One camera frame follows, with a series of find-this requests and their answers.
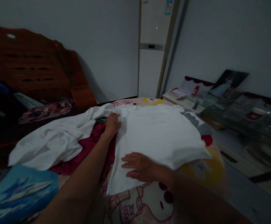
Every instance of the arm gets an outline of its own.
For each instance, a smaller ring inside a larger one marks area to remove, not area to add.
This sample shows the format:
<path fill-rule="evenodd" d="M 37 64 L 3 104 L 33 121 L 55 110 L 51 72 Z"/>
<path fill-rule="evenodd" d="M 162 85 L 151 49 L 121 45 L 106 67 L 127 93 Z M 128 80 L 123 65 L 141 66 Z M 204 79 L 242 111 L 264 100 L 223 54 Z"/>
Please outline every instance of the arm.
<path fill-rule="evenodd" d="M 121 127 L 121 123 L 118 123 L 119 116 L 115 113 L 110 114 L 106 129 L 97 144 L 44 209 L 35 224 L 83 223 L 96 193 L 108 146 Z"/>
<path fill-rule="evenodd" d="M 122 158 L 123 168 L 135 169 L 126 176 L 143 182 L 159 181 L 168 186 L 174 198 L 200 223 L 251 223 L 223 199 L 187 177 L 181 177 L 166 166 L 154 163 L 141 153 Z"/>

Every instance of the red trim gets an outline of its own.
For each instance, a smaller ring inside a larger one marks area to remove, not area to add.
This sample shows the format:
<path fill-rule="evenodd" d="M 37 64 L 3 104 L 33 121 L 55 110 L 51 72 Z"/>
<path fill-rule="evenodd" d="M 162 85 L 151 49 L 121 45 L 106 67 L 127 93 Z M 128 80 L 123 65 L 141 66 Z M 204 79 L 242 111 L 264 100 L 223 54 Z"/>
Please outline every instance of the red trim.
<path fill-rule="evenodd" d="M 214 83 L 212 83 L 212 82 L 207 82 L 207 81 L 203 81 L 203 80 L 192 78 L 192 77 L 188 77 L 188 76 L 185 76 L 184 78 L 187 81 L 193 80 L 195 83 L 203 83 L 204 86 L 213 86 L 214 85 Z"/>

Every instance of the person's left hand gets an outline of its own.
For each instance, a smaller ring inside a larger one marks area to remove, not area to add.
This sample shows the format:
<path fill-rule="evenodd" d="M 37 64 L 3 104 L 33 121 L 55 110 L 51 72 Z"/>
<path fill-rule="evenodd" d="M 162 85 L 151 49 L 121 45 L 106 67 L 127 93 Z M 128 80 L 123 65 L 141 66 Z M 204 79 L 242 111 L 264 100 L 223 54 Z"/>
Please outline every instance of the person's left hand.
<path fill-rule="evenodd" d="M 108 116 L 108 119 L 106 121 L 106 127 L 104 130 L 104 135 L 113 138 L 114 135 L 119 131 L 121 127 L 121 122 L 118 122 L 118 118 L 120 117 L 120 114 L 111 113 Z"/>

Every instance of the sticker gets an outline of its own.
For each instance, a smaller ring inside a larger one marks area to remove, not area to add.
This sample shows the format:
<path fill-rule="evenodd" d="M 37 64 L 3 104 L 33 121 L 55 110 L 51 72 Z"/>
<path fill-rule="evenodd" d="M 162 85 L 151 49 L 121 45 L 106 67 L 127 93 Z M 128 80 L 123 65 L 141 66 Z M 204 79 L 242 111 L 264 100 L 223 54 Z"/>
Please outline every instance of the sticker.
<path fill-rule="evenodd" d="M 164 14 L 169 16 L 172 12 L 172 6 L 173 6 L 173 0 L 167 0 L 166 3 L 166 10 L 164 11 Z"/>

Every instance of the framed photo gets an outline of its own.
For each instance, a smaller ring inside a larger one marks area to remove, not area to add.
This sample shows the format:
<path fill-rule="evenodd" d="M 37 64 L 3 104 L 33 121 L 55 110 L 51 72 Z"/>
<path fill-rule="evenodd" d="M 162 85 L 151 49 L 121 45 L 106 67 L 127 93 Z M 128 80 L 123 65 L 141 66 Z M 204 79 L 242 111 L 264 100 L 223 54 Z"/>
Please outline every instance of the framed photo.
<path fill-rule="evenodd" d="M 248 75 L 246 72 L 225 70 L 209 93 L 221 97 L 229 87 L 237 88 Z"/>

